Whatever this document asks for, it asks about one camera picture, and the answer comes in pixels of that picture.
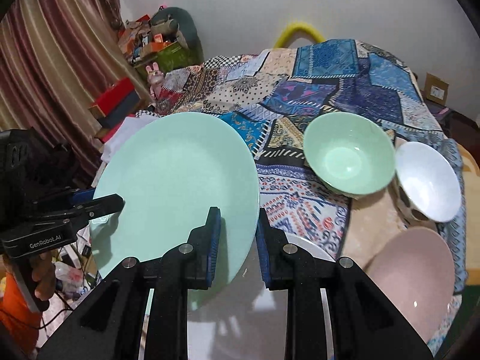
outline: pink bowl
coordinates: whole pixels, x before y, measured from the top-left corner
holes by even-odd
[[[412,227],[390,240],[367,271],[427,342],[447,313],[454,290],[452,253],[436,232]]]

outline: metal bolt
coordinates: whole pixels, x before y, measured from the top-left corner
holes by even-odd
[[[127,257],[121,262],[124,268],[132,268],[133,266],[135,266],[136,263],[137,260],[135,259],[135,257]]]
[[[286,244],[283,246],[283,251],[287,254],[297,253],[298,247],[294,244]]]
[[[183,254],[187,254],[187,253],[190,253],[192,250],[194,249],[194,247],[190,244],[181,244],[179,247],[178,247],[178,251],[180,253],[183,253]]]
[[[351,268],[353,266],[353,260],[348,257],[342,257],[339,262],[344,268]]]

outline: patchwork tablecloth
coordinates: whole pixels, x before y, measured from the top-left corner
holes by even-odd
[[[463,191],[456,143],[429,112],[411,70],[375,46],[341,39],[219,56],[167,74],[166,83],[157,113],[204,112],[231,125],[255,158],[261,204],[272,226],[309,239],[333,258],[342,252],[352,200],[328,190],[305,163],[303,133],[315,117],[352,112],[377,123],[393,141],[426,143],[452,165]],[[464,200],[457,216],[437,229],[452,251],[460,292],[467,276]],[[458,303],[455,298],[452,304]]]

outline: mint green plate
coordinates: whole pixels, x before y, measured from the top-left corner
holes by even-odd
[[[112,193],[125,200],[120,215],[91,224],[102,277],[125,257],[146,261],[186,242],[211,206],[222,215],[215,279],[209,291],[190,292],[190,308],[231,282],[250,250],[259,212],[257,170],[240,135],[214,116],[173,114],[133,135],[106,167],[94,197]]]
[[[332,112],[307,127],[303,150],[316,175],[332,190],[361,197],[386,187],[395,174],[395,151],[375,123],[348,112]]]

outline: green bowl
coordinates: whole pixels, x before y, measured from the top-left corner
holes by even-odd
[[[307,127],[305,157],[333,191],[358,198],[385,188],[395,174],[395,150],[372,121],[348,112],[321,115]]]

